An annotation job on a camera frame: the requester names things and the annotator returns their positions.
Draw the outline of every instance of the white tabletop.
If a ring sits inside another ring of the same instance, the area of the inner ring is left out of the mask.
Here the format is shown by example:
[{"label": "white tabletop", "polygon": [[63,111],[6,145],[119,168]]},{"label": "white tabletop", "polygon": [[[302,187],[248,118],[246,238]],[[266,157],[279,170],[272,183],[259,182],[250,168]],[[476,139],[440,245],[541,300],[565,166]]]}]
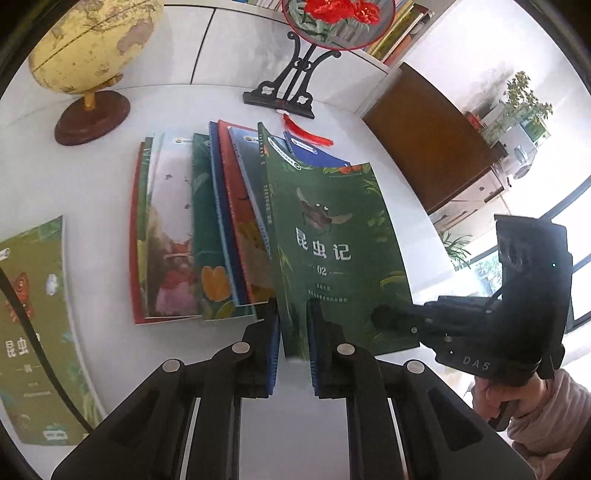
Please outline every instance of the white tabletop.
[{"label": "white tabletop", "polygon": [[[224,119],[274,134],[284,129],[270,109],[244,105],[242,90],[178,85],[122,90],[129,118],[114,132],[79,147],[63,147],[53,128],[66,103],[34,112],[0,132],[0,239],[45,221],[66,219],[66,270],[72,321],[90,380],[107,412],[168,358],[186,364],[209,359],[240,340],[251,318],[214,323],[198,320],[136,326],[129,296],[128,232],[131,187],[139,143],[158,131],[207,133]],[[352,164],[371,162],[407,270],[413,299],[436,297],[453,269],[415,194],[361,119],[314,103],[316,120],[294,117],[303,128],[335,141],[330,153]],[[389,358],[420,357],[426,349]],[[246,480],[348,478],[344,401],[316,399],[309,366],[280,359],[275,394],[243,403],[241,477]],[[27,459],[49,478],[69,451],[22,446]]]}]

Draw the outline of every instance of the black fan stand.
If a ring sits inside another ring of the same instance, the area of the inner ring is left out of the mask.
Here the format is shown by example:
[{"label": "black fan stand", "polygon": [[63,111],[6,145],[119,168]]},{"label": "black fan stand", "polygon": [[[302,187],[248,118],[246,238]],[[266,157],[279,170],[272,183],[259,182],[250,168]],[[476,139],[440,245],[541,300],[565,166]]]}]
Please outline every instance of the black fan stand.
[{"label": "black fan stand", "polygon": [[[261,82],[256,89],[251,92],[244,92],[242,95],[242,99],[244,103],[248,103],[249,105],[258,105],[258,106],[266,106],[267,108],[273,109],[282,109],[289,113],[294,113],[296,115],[305,116],[306,118],[314,118],[314,113],[312,112],[312,95],[308,92],[308,84],[310,83],[310,79],[312,78],[312,74],[316,67],[324,60],[329,57],[339,58],[341,56],[341,52],[329,50],[324,52],[320,55],[315,61],[310,61],[310,57],[312,56],[313,51],[316,49],[318,45],[311,44],[310,48],[306,52],[303,58],[300,58],[300,47],[301,42],[300,38],[295,32],[288,32],[287,38],[294,41],[294,54],[287,64],[287,67],[279,74],[279,76],[270,82],[266,80]],[[292,70],[295,70],[295,74],[291,79],[287,90],[283,94],[281,98],[278,97],[279,89],[283,82],[285,82],[288,75],[291,73]],[[304,79],[300,83],[300,87],[297,89],[296,93],[291,95],[291,91],[296,86],[300,75],[304,73]]]}]

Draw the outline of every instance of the pink sleeve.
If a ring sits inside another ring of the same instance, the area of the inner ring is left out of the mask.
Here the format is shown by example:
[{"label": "pink sleeve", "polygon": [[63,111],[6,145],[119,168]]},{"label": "pink sleeve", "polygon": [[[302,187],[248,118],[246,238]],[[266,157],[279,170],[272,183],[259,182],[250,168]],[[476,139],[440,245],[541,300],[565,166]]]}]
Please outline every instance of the pink sleeve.
[{"label": "pink sleeve", "polygon": [[545,401],[529,415],[512,419],[508,436],[513,447],[546,479],[568,454],[591,417],[591,393],[565,370],[548,380]]}]

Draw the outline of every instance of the beetle illustration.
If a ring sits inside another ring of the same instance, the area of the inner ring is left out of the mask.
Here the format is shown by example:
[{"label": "beetle illustration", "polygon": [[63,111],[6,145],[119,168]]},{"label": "beetle illustration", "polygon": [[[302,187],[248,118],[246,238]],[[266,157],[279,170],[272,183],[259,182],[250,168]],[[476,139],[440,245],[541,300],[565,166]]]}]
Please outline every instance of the beetle illustration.
[{"label": "beetle illustration", "polygon": [[308,223],[315,229],[324,232],[326,227],[328,227],[328,231],[330,231],[332,225],[342,225],[343,223],[346,223],[353,218],[352,213],[331,217],[329,215],[328,207],[321,205],[319,203],[312,205],[310,202],[308,202],[308,200],[304,198],[304,195],[302,194],[301,189],[299,187],[295,192],[297,194],[297,197],[300,199],[302,207],[304,208],[304,212],[302,213],[304,225]]}]

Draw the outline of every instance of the person's hand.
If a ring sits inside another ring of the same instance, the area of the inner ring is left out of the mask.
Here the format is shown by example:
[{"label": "person's hand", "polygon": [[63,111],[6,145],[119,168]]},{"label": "person's hand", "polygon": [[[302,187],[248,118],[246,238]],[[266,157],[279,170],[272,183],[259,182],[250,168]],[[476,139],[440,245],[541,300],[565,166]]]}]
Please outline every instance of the person's hand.
[{"label": "person's hand", "polygon": [[523,387],[495,385],[490,380],[476,377],[476,385],[472,388],[472,408],[485,420],[495,419],[500,414],[500,406],[509,400],[519,400],[514,417],[523,417],[533,412],[543,401],[546,393],[546,382],[535,374]]}]

